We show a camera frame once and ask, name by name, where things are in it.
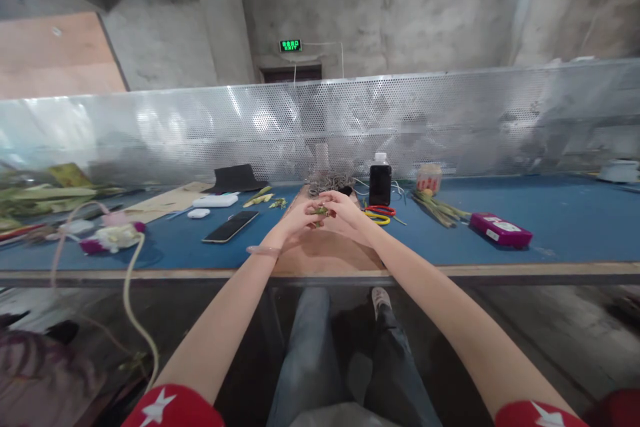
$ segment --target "pink box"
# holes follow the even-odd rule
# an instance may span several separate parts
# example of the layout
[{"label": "pink box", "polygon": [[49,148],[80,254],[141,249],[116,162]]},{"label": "pink box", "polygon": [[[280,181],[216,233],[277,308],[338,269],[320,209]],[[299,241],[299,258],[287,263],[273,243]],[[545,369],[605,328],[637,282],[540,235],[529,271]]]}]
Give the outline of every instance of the pink box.
[{"label": "pink box", "polygon": [[529,245],[533,234],[529,230],[518,227],[507,220],[487,212],[476,212],[471,215],[469,225],[479,234],[487,236],[496,244],[517,249]]}]

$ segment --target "exit sign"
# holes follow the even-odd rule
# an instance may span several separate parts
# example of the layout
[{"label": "exit sign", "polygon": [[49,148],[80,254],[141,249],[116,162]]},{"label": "exit sign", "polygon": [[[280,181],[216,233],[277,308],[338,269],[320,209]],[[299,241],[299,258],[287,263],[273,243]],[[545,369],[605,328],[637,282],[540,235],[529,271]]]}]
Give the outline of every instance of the exit sign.
[{"label": "exit sign", "polygon": [[300,40],[280,40],[280,51],[301,51],[302,42]]}]

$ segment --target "tangled wire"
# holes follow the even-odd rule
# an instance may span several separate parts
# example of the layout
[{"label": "tangled wire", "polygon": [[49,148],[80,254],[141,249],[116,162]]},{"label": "tangled wire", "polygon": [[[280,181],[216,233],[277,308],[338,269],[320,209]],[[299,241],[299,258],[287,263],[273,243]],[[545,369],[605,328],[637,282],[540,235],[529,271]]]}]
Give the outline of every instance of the tangled wire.
[{"label": "tangled wire", "polygon": [[309,197],[317,197],[321,192],[353,187],[355,181],[344,173],[331,173],[309,183]]}]

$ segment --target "metal sheet barrier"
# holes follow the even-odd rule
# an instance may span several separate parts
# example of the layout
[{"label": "metal sheet barrier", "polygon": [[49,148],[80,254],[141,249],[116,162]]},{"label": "metal sheet barrier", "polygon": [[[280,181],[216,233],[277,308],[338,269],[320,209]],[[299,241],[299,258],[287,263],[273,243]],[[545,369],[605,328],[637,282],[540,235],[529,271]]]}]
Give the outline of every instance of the metal sheet barrier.
[{"label": "metal sheet barrier", "polygon": [[4,163],[74,161],[95,182],[209,180],[247,162],[300,180],[318,143],[331,169],[362,176],[376,151],[396,178],[423,162],[449,175],[598,168],[640,156],[640,59],[0,102]]}]

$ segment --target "table edge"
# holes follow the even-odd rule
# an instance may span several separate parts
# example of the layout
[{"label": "table edge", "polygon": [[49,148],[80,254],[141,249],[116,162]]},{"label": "table edge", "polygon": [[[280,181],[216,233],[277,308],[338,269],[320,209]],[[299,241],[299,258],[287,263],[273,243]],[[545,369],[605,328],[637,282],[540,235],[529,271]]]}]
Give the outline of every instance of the table edge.
[{"label": "table edge", "polygon": [[[562,262],[544,264],[487,264],[437,266],[454,282],[465,285],[586,285],[640,284],[640,262]],[[132,282],[136,286],[156,286],[183,282],[224,283],[233,269],[137,270]],[[3,286],[48,286],[49,271],[3,270]],[[120,285],[124,270],[62,270],[57,284],[103,287]],[[274,286],[287,285],[391,285],[395,280],[388,270],[353,270],[349,272],[274,272],[269,279]]]}]

